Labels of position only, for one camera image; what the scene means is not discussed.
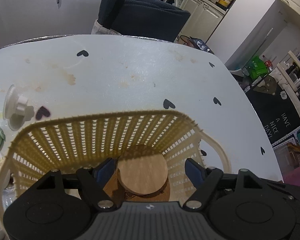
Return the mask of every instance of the bottle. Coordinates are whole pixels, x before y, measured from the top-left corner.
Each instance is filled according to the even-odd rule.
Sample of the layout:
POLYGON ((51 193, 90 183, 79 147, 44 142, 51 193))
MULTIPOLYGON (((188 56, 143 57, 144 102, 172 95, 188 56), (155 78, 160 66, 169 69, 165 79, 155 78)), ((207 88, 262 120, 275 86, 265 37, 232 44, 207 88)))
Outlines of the bottle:
POLYGON ((268 68, 269 72, 273 70, 273 65, 269 59, 266 58, 265 55, 262 55, 263 57, 263 62, 265 63, 266 67, 268 68))

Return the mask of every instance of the plastic basket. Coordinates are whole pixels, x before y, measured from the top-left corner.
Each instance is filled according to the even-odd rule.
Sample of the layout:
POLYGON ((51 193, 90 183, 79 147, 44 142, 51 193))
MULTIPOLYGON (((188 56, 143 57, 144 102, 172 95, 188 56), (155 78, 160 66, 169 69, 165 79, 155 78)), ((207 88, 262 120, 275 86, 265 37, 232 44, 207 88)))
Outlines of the plastic basket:
POLYGON ((136 144, 152 146, 163 154, 168 166, 170 201, 182 204, 195 191, 185 175, 186 159, 193 158, 204 166, 201 140, 218 153, 224 172, 231 173, 222 147, 187 115, 177 111, 95 114, 33 123, 12 141, 0 170, 0 220, 1 181, 7 170, 13 174, 18 197, 51 169, 74 173, 84 166, 95 167, 136 144))

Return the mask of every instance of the chalkboard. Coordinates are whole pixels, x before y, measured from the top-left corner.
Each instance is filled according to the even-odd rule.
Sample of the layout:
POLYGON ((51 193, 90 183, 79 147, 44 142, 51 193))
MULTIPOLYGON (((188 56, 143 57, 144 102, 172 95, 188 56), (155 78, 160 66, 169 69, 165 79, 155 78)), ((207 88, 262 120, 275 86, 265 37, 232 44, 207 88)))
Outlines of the chalkboard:
POLYGON ((289 96, 277 84, 275 95, 250 89, 246 96, 255 109, 270 143, 300 126, 300 117, 289 96))

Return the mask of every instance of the dark gray cloth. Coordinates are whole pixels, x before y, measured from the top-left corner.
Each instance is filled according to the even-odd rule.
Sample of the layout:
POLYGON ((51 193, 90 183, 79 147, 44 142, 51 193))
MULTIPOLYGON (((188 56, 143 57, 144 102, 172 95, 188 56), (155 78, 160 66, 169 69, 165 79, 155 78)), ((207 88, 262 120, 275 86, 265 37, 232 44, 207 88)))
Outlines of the dark gray cloth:
POLYGON ((173 42, 189 17, 159 0, 101 0, 98 23, 122 35, 173 42))

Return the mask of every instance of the white tabletop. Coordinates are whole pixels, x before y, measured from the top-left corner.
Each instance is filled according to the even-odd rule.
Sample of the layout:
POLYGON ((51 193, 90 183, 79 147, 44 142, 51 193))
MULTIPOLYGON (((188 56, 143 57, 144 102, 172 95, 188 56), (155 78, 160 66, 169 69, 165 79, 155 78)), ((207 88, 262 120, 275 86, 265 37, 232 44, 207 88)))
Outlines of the white tabletop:
MULTIPOLYGON (((75 35, 0 49, 3 154, 18 133, 2 119, 4 98, 12 84, 29 98, 35 112, 41 106, 47 108, 51 119, 163 109, 167 99, 221 144, 233 173, 247 168, 259 177, 282 180, 257 114, 212 54, 175 43, 115 35, 75 35), (82 50, 89 55, 77 56, 82 50)), ((37 122, 35 117, 24 126, 32 122, 37 122)), ((208 166, 222 168, 210 146, 202 143, 201 149, 207 152, 208 166)))

